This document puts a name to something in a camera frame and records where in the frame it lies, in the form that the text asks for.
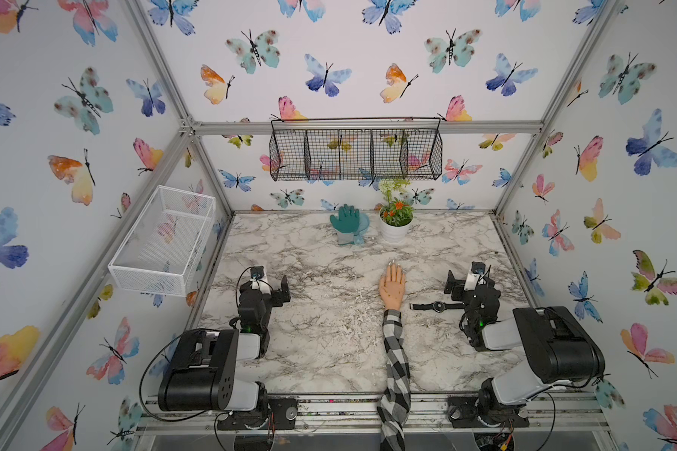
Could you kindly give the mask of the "black wrist watch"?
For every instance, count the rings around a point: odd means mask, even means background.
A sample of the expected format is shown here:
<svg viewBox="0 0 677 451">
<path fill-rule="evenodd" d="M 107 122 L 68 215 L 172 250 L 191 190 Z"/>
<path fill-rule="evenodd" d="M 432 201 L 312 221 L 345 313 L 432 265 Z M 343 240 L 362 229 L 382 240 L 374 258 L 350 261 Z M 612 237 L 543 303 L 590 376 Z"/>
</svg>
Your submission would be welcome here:
<svg viewBox="0 0 677 451">
<path fill-rule="evenodd" d="M 444 303 L 435 301 L 430 304 L 410 304 L 410 309 L 415 311 L 434 311 L 436 313 L 443 313 L 448 310 L 464 310 L 462 303 Z"/>
</svg>

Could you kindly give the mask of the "checkered sleeve forearm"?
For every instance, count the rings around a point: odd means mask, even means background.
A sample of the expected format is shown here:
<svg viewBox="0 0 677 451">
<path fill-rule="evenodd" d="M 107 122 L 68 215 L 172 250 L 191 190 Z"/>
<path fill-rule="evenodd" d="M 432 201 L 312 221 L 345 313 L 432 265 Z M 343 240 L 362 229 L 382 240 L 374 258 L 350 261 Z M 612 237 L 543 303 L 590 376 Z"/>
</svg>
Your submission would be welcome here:
<svg viewBox="0 0 677 451">
<path fill-rule="evenodd" d="M 404 351 L 402 314 L 384 313 L 383 335 L 387 357 L 387 388 L 377 405 L 381 419 L 381 450 L 406 450 L 404 425 L 411 410 L 410 364 Z"/>
</svg>

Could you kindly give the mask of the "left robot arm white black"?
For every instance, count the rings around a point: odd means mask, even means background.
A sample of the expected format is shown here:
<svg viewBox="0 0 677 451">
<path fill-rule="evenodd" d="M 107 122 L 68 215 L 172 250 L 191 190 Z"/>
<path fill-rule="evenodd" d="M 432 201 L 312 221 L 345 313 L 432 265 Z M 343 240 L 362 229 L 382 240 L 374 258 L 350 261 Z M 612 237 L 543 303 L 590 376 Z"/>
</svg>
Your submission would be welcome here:
<svg viewBox="0 0 677 451">
<path fill-rule="evenodd" d="M 237 289 L 238 317 L 222 330 L 194 329 L 173 343 L 175 351 L 158 389 L 159 409 L 225 415 L 220 428 L 255 430 L 274 419 L 268 392 L 259 381 L 236 375 L 239 362 L 265 357 L 274 309 L 291 302 L 287 277 L 274 289 L 253 276 Z"/>
</svg>

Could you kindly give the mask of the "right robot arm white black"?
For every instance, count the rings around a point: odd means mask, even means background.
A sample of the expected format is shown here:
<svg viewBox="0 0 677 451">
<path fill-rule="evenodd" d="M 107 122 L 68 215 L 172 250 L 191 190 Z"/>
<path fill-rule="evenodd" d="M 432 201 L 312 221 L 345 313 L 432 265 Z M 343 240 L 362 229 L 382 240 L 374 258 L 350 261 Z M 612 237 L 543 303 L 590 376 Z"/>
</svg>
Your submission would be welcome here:
<svg viewBox="0 0 677 451">
<path fill-rule="evenodd" d="M 555 386 L 578 390 L 605 372 L 603 353 L 569 310 L 521 307 L 509 319 L 498 318 L 501 292 L 481 263 L 464 279 L 448 272 L 444 292 L 450 304 L 438 303 L 441 313 L 461 309 L 459 329 L 479 351 L 521 348 L 525 359 L 503 374 L 486 379 L 477 393 L 448 399 L 453 428 L 526 428 L 522 410 Z"/>
</svg>

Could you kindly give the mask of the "mannequin hand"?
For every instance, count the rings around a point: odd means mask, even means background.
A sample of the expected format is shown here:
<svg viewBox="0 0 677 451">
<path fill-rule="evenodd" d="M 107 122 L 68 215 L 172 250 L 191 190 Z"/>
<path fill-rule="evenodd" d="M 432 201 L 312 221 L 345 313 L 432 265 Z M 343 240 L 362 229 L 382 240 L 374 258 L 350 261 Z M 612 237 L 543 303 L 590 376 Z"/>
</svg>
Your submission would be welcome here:
<svg viewBox="0 0 677 451">
<path fill-rule="evenodd" d="M 391 262 L 379 281 L 379 294 L 386 310 L 400 311 L 404 302 L 406 278 L 399 263 Z"/>
</svg>

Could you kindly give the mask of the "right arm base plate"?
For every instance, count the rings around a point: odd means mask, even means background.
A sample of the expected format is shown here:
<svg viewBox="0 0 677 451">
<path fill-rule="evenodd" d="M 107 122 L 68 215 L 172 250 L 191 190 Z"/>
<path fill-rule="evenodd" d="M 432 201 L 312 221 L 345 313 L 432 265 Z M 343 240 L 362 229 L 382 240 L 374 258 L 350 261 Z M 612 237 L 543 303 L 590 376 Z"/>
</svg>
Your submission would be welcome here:
<svg viewBox="0 0 677 451">
<path fill-rule="evenodd" d="M 507 406 L 492 398 L 456 396 L 447 399 L 448 420 L 453 428 L 528 428 L 530 421 L 520 415 L 524 405 Z"/>
</svg>

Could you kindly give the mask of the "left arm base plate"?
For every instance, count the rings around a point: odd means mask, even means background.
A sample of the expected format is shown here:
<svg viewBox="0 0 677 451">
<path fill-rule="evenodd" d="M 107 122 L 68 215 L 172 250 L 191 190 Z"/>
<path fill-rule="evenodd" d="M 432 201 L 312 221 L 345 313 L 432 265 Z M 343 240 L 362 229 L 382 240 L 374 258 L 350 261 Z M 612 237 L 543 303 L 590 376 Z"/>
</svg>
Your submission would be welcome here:
<svg viewBox="0 0 677 451">
<path fill-rule="evenodd" d="M 253 411 L 220 413 L 218 430 L 294 430 L 298 417 L 297 398 L 262 398 Z"/>
</svg>

